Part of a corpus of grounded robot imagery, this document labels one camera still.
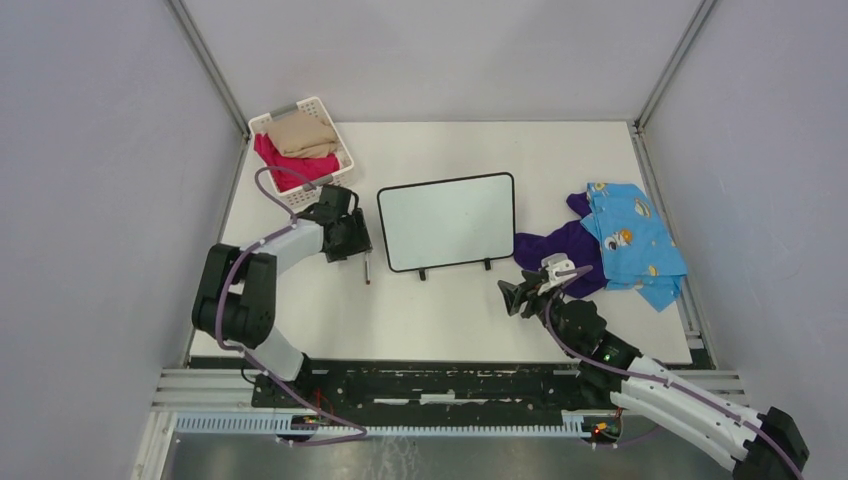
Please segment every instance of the light blue shirt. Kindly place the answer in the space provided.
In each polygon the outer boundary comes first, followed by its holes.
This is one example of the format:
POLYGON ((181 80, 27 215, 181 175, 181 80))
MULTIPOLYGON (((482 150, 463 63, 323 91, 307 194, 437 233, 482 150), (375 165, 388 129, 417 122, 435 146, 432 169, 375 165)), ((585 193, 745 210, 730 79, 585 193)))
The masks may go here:
POLYGON ((633 184, 590 183, 580 222, 601 244, 607 288, 636 288, 657 311, 680 296, 686 263, 650 200, 633 184))

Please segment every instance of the marker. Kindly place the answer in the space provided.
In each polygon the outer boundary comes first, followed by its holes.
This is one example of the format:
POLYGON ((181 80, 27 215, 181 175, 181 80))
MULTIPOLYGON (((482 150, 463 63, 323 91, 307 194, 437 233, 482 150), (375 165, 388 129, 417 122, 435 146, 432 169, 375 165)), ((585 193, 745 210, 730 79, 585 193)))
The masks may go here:
POLYGON ((371 285, 371 252, 365 252, 365 285, 371 285))

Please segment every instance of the pink cloth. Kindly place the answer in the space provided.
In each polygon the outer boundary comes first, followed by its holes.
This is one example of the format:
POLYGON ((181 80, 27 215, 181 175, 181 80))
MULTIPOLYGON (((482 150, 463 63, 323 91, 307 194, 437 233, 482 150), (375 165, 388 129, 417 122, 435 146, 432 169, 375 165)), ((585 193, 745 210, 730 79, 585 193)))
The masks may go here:
MULTIPOLYGON (((324 175, 329 175, 339 169, 339 159, 334 153, 321 158, 289 158, 280 155, 268 135, 256 135, 256 140, 253 142, 253 149, 259 154, 262 160, 269 167, 285 167, 295 172, 300 173, 309 180, 317 180, 324 175)), ((291 190, 292 188, 303 185, 302 179, 295 177, 292 174, 271 171, 271 176, 274 178, 274 183, 281 192, 291 190)))

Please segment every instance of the white laundry basket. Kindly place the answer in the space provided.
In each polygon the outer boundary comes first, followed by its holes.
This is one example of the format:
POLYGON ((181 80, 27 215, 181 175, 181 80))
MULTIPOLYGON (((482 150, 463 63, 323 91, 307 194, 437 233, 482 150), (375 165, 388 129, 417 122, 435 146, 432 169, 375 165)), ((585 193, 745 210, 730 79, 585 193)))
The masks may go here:
MULTIPOLYGON (((327 109, 324 108, 324 104, 321 103, 321 99, 318 97, 310 97, 306 100, 297 102, 295 105, 278 108, 273 112, 251 119, 248 123, 251 137, 255 139, 257 133, 265 133, 271 122, 279 119, 283 115, 292 113, 295 110, 300 110, 303 113, 312 115, 313 117, 327 120, 330 123, 330 126, 333 127, 333 130, 335 130, 336 136, 339 137, 339 148, 335 152, 336 158, 339 160, 339 169, 330 175, 325 175, 314 180, 312 183, 316 187, 326 185, 328 183, 341 187, 350 187, 353 185, 353 182, 356 180, 357 173, 353 168, 353 157, 350 156, 350 152, 345 146, 342 136, 339 135, 339 131, 333 123, 333 119, 330 118, 330 114, 327 113, 327 109)), ((292 188, 284 192, 280 191, 279 187, 277 187, 277 183, 273 181, 273 178, 271 179, 271 185, 274 186, 274 191, 280 196, 280 199, 292 209, 305 207, 306 205, 318 200, 318 191, 309 185, 301 185, 297 188, 292 188)))

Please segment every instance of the white wall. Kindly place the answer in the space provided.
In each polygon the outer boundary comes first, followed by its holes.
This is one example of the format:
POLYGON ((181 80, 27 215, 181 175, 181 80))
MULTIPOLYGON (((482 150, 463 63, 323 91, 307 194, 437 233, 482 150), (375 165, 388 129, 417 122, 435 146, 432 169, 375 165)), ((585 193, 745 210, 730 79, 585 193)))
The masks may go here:
POLYGON ((635 118, 698 0, 186 0, 245 115, 635 118))
POLYGON ((648 149, 724 363, 795 417, 808 480, 848 458, 848 3, 722 2, 648 149))
POLYGON ((0 6, 0 478, 127 478, 239 135, 161 0, 0 6))

